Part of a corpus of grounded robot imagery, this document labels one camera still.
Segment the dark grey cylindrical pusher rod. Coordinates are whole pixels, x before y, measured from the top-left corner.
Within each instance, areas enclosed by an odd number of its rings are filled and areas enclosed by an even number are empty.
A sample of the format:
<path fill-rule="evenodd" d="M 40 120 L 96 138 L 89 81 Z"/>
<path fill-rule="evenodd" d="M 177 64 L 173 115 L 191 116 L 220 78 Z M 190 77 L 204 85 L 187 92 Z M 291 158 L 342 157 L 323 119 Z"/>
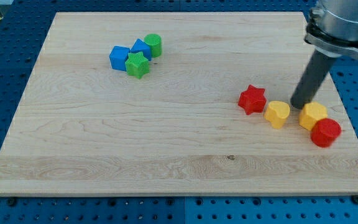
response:
<path fill-rule="evenodd" d="M 301 110 L 304 105 L 312 102 L 335 61 L 335 57 L 328 57 L 318 50 L 314 50 L 291 96 L 290 103 L 293 107 Z"/>

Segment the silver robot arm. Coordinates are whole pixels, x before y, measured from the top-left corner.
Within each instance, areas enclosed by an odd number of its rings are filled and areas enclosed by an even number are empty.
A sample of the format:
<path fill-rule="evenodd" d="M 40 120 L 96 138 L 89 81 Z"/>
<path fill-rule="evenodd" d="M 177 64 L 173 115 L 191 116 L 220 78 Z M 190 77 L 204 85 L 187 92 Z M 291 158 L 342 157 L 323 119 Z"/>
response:
<path fill-rule="evenodd" d="M 358 60 L 358 0 L 320 0 L 309 10 L 304 41 L 314 52 L 293 92 L 297 109 L 310 103 L 335 61 Z"/>

